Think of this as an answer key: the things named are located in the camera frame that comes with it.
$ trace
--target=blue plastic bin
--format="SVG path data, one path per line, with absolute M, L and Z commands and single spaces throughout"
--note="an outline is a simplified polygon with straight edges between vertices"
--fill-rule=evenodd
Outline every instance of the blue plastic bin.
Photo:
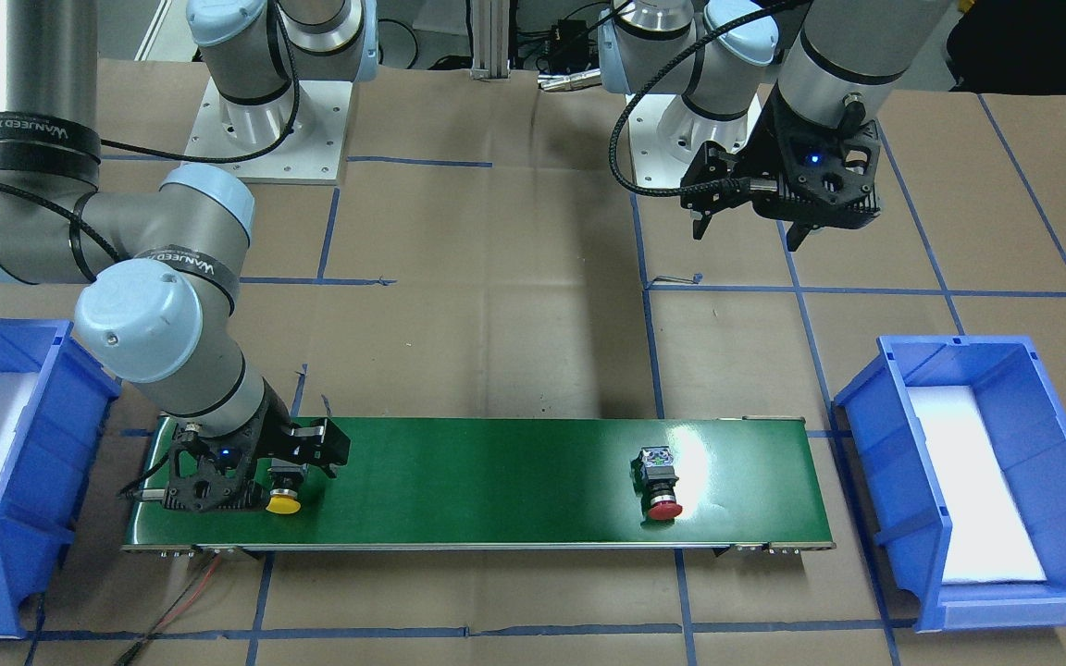
M 1066 624 L 1066 415 L 1031 339 L 879 337 L 842 389 L 897 585 L 921 601 L 916 631 Z M 908 387 L 970 387 L 1044 583 L 944 585 L 952 520 Z
M 118 385 L 68 321 L 0 320 L 0 372 L 37 372 L 0 473 L 0 637 L 22 637 L 18 604 L 47 588 L 84 496 Z

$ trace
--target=red button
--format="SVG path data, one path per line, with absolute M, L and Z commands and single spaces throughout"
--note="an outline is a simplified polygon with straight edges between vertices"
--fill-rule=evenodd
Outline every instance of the red button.
M 648 518 L 652 520 L 673 520 L 681 515 L 681 505 L 675 501 L 663 501 L 648 509 Z

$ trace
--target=green conveyor belt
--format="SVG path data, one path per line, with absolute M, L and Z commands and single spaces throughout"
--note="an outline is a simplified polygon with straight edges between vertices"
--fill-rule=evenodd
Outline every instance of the green conveyor belt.
M 337 418 L 348 467 L 312 472 L 292 516 L 136 506 L 127 550 L 833 548 L 804 424 L 794 420 Z M 169 445 L 154 438 L 150 459 Z M 684 513 L 642 513 L 631 459 L 672 446 Z M 162 487 L 165 472 L 147 482 Z

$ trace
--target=yellow button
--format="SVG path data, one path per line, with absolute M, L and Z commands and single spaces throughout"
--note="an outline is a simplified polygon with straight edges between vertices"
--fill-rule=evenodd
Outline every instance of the yellow button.
M 296 514 L 301 508 L 302 505 L 295 498 L 288 498 L 285 496 L 274 496 L 270 498 L 270 503 L 265 506 L 265 509 L 270 510 L 271 514 L 278 514 L 281 516 Z

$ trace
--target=green surface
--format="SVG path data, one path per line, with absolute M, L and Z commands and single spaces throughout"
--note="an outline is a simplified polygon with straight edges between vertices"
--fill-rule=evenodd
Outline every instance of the green surface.
M 312 472 L 292 516 L 194 515 L 144 502 L 128 548 L 252 550 L 831 547 L 801 421 L 338 418 L 352 438 L 337 481 Z M 155 459 L 169 445 L 168 422 Z M 642 513 L 631 459 L 672 448 L 684 513 Z M 162 487 L 165 473 L 148 481 Z

